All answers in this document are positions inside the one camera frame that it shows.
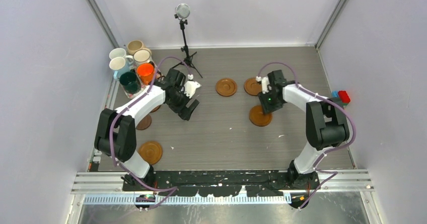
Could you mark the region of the matte brown wooden coaster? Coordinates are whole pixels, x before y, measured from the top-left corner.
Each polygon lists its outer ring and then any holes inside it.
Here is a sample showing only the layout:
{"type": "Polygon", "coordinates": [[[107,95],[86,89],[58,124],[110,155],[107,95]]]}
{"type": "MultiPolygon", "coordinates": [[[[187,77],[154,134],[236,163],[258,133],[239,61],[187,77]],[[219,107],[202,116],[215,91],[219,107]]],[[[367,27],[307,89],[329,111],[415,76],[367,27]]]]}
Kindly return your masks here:
{"type": "Polygon", "coordinates": [[[157,110],[159,110],[159,108],[160,108],[160,107],[161,107],[161,105],[159,105],[159,106],[155,107],[155,108],[151,111],[151,113],[156,112],[157,110]]]}

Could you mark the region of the orange-brown wooden coaster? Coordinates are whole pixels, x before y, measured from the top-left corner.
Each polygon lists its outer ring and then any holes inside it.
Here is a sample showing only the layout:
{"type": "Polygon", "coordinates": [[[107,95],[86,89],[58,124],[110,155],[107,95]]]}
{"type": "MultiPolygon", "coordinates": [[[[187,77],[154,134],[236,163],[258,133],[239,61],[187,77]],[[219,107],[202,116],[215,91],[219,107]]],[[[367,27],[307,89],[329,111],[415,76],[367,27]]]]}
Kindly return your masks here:
{"type": "Polygon", "coordinates": [[[257,105],[250,109],[249,120],[256,126],[264,127],[272,121],[272,113],[264,114],[262,106],[257,105]]]}

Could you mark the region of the light brown wooden coaster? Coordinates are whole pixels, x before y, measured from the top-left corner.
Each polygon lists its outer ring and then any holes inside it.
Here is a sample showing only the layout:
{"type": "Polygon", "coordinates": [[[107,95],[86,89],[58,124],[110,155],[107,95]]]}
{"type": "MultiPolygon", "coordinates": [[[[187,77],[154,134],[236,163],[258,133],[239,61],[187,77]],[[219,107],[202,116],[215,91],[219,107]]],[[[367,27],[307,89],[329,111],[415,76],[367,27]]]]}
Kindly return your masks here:
{"type": "Polygon", "coordinates": [[[244,90],[247,94],[251,96],[257,96],[262,92],[262,86],[255,78],[249,78],[244,83],[244,90]]]}

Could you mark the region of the floral serving tray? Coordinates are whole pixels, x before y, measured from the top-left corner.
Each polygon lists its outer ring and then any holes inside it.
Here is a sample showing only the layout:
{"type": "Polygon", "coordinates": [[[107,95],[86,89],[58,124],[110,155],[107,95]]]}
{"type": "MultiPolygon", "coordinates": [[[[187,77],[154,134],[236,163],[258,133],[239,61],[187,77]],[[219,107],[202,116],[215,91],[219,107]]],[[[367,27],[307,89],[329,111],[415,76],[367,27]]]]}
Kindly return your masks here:
{"type": "Polygon", "coordinates": [[[153,78],[163,76],[160,71],[156,72],[156,66],[153,62],[142,63],[121,75],[119,83],[128,98],[132,99],[148,88],[153,78]]]}

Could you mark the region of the dark walnut small coaster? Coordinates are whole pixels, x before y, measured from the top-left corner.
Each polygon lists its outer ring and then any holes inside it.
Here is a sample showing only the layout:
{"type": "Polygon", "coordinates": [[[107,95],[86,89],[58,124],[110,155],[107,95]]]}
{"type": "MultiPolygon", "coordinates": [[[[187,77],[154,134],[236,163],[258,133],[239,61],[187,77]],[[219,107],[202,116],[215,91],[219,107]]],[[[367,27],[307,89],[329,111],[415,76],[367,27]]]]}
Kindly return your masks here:
{"type": "Polygon", "coordinates": [[[135,128],[137,130],[145,130],[150,127],[151,123],[152,123],[152,118],[150,115],[147,115],[136,125],[135,128]]]}

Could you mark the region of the glossy brown wooden coaster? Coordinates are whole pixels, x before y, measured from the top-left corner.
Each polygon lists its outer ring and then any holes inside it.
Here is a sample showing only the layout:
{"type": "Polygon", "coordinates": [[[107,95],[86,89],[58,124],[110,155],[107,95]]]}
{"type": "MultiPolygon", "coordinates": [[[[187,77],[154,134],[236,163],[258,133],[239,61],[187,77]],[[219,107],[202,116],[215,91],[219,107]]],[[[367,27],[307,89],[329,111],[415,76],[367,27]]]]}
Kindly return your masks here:
{"type": "Polygon", "coordinates": [[[237,83],[230,78],[223,78],[217,81],[215,90],[223,97],[230,97],[237,91],[237,83]]]}

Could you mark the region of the small orange-brown coaster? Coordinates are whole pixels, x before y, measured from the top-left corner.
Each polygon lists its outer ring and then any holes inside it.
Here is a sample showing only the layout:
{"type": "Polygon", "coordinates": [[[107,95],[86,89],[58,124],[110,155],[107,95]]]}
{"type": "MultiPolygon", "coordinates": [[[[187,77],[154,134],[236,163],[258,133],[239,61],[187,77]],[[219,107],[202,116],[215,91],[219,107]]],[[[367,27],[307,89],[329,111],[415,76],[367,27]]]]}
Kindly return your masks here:
{"type": "Polygon", "coordinates": [[[147,141],[137,150],[139,155],[150,165],[155,165],[163,155],[163,148],[157,141],[147,141]]]}

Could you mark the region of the beige mug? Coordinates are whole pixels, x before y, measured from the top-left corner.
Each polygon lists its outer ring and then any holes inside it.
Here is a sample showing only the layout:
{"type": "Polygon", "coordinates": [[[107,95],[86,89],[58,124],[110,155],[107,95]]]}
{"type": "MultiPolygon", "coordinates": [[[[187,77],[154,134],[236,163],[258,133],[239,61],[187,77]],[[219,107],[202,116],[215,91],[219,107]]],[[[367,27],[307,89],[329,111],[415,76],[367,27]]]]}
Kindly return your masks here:
{"type": "Polygon", "coordinates": [[[145,48],[145,44],[140,40],[133,40],[127,44],[127,53],[134,55],[137,51],[145,48]]]}

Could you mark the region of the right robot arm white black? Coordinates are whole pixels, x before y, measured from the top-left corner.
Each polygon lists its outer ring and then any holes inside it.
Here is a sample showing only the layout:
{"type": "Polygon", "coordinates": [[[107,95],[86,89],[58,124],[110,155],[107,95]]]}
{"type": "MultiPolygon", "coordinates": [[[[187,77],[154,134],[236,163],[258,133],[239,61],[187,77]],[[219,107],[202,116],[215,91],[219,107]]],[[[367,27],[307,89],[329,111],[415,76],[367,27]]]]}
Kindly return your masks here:
{"type": "Polygon", "coordinates": [[[307,143],[299,156],[291,161],[286,182],[292,189],[317,187],[315,168],[320,157],[349,139],[350,130],[341,110],[341,100],[319,96],[296,81],[287,81],[281,70],[255,79],[261,85],[258,98],[264,114],[279,110],[285,103],[304,111],[307,143]]]}

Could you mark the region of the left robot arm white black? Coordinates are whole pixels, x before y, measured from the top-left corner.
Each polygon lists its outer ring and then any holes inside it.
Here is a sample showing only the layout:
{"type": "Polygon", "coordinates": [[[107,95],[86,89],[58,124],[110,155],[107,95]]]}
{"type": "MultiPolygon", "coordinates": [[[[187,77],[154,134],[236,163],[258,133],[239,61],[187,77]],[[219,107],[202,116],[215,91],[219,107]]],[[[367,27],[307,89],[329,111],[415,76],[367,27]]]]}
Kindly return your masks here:
{"type": "Polygon", "coordinates": [[[127,104],[101,112],[94,148],[130,171],[135,176],[137,187],[143,191],[150,190],[155,182],[153,175],[149,174],[152,165],[136,150],[136,124],[163,104],[168,105],[182,120],[188,121],[199,104],[192,97],[200,87],[191,74],[170,69],[162,80],[155,79],[127,104]]]}

